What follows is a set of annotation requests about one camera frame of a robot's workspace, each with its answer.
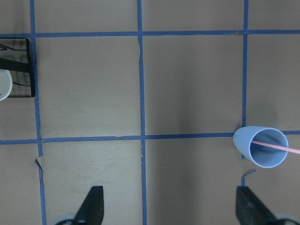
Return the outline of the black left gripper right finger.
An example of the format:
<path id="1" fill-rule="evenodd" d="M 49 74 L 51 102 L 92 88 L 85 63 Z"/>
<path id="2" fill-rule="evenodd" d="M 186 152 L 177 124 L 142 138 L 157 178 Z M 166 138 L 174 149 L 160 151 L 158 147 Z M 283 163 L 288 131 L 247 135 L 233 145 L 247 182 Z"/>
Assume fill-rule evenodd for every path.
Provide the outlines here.
<path id="1" fill-rule="evenodd" d="M 249 187 L 236 188 L 235 215 L 240 225 L 276 225 L 277 219 Z"/>

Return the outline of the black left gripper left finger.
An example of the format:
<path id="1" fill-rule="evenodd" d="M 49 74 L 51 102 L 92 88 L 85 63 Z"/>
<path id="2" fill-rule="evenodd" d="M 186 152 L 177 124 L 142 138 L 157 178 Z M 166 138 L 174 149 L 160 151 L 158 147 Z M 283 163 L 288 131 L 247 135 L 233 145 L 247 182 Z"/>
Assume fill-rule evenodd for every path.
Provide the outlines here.
<path id="1" fill-rule="evenodd" d="M 76 225 L 101 225 L 104 219 L 104 191 L 102 186 L 92 186 L 77 211 Z"/>

